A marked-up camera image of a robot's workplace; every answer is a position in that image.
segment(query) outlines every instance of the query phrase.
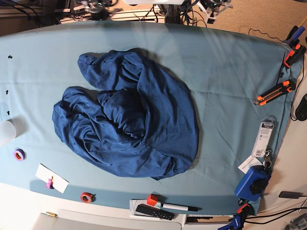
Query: red tape roll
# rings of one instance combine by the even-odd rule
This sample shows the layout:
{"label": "red tape roll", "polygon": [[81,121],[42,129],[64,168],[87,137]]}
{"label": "red tape roll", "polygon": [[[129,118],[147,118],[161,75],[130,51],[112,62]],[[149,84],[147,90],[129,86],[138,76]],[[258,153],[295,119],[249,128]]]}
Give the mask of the red tape roll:
{"label": "red tape roll", "polygon": [[92,196],[93,194],[90,193],[82,193],[80,199],[82,202],[89,204],[92,201]]}

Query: purple tape roll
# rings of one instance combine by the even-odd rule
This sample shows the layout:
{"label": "purple tape roll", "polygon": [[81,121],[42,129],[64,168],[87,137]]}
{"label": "purple tape roll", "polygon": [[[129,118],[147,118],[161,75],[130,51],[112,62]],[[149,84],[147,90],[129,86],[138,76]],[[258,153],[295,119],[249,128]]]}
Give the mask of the purple tape roll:
{"label": "purple tape roll", "polygon": [[18,161],[23,161],[25,159],[25,153],[24,153],[24,151],[22,149],[17,149],[14,152],[14,157]]}

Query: tape roll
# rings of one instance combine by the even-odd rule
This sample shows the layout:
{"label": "tape roll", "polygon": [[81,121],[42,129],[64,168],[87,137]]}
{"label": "tape roll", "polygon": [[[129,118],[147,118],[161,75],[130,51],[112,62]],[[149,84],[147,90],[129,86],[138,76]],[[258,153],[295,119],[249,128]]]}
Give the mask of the tape roll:
{"label": "tape roll", "polygon": [[82,200],[82,202],[89,204],[92,201],[92,197],[93,197],[93,194],[82,193],[80,199]]}
{"label": "tape roll", "polygon": [[14,157],[18,161],[23,161],[25,159],[25,153],[22,149],[17,149],[14,152]]}

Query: crumpled blue cloth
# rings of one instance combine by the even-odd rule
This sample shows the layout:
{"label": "crumpled blue cloth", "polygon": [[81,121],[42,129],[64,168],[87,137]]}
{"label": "crumpled blue cloth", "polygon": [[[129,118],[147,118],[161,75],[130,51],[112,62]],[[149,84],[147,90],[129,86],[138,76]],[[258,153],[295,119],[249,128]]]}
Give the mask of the crumpled blue cloth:
{"label": "crumpled blue cloth", "polygon": [[54,106],[58,137],[76,154],[117,176],[160,180],[184,173],[198,149],[190,91],[135,52],[84,54],[85,79],[102,90],[68,88]]}

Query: marker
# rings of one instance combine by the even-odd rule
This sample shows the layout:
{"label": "marker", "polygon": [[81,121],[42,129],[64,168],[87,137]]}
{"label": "marker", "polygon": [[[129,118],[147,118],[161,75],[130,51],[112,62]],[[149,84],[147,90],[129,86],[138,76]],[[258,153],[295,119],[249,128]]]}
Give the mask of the marker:
{"label": "marker", "polygon": [[168,209],[182,210],[182,211],[193,211],[193,212],[197,212],[200,209],[198,207],[173,205],[173,204],[167,204],[167,203],[161,203],[161,207],[168,208]]}

